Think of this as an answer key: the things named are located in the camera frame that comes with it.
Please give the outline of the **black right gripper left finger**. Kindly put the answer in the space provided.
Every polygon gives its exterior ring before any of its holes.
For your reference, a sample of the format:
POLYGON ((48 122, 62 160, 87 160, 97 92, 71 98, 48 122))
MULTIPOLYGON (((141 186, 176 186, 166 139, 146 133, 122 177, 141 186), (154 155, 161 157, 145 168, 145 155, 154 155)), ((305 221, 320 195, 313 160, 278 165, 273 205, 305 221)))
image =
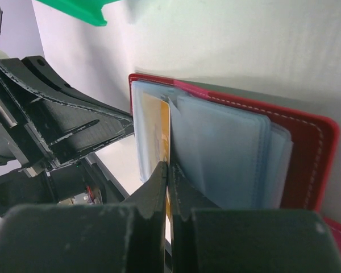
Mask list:
POLYGON ((168 165, 103 205, 18 205, 0 225, 0 272, 163 272, 168 165))

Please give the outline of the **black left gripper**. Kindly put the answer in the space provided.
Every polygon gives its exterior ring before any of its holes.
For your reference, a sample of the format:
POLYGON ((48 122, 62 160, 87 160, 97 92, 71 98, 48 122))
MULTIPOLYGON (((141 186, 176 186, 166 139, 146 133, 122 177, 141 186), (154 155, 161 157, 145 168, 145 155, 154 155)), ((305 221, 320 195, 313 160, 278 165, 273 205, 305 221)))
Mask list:
POLYGON ((19 204, 50 204, 93 194, 84 157, 134 133, 131 116, 57 92, 22 59, 0 60, 0 217, 19 204))

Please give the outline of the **green plastic bin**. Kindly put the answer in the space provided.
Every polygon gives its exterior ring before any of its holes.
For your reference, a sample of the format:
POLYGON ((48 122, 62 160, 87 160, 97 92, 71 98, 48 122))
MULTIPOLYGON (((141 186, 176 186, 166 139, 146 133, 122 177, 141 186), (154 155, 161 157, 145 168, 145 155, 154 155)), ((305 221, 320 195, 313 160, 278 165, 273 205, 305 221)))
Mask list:
POLYGON ((118 0, 38 0, 54 10, 63 14, 69 15, 82 22, 95 27, 104 27, 107 25, 107 20, 103 15, 103 8, 113 3, 118 3, 118 0))

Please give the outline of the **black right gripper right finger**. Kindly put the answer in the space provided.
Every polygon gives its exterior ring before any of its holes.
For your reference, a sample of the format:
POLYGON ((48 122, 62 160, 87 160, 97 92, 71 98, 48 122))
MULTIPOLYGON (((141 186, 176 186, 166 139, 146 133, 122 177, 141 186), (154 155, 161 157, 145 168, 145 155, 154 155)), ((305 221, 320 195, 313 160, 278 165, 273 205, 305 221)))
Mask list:
POLYGON ((308 210, 221 209, 180 167, 168 170, 173 272, 341 272, 341 253, 308 210))

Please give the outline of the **red leather card holder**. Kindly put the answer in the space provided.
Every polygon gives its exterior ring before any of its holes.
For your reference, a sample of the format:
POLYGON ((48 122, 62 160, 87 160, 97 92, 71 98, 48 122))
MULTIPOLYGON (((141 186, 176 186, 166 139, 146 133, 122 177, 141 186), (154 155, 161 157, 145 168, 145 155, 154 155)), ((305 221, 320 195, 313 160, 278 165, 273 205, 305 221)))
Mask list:
MULTIPOLYGON (((152 175, 145 171, 142 106, 150 94, 170 107, 168 170, 178 165, 216 206, 318 214, 339 138, 333 120, 169 78, 131 74, 129 86, 143 181, 152 175)), ((341 253, 339 226, 323 221, 341 253)))

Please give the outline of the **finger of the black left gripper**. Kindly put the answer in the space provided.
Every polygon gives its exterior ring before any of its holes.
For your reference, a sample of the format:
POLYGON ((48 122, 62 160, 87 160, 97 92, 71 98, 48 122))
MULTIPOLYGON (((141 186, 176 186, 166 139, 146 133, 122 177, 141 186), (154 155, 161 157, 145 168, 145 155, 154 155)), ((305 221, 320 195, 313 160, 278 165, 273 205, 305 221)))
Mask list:
POLYGON ((21 60, 21 62, 43 83, 50 86, 52 89, 57 92, 61 92, 69 97, 88 102, 98 107, 104 107, 106 109, 117 111, 126 116, 130 116, 130 113, 127 113, 121 109, 117 109, 110 105, 104 104, 94 98, 91 98, 77 89, 70 86, 60 75, 56 73, 56 71, 47 63, 46 59, 42 56, 29 56, 25 57, 21 60))

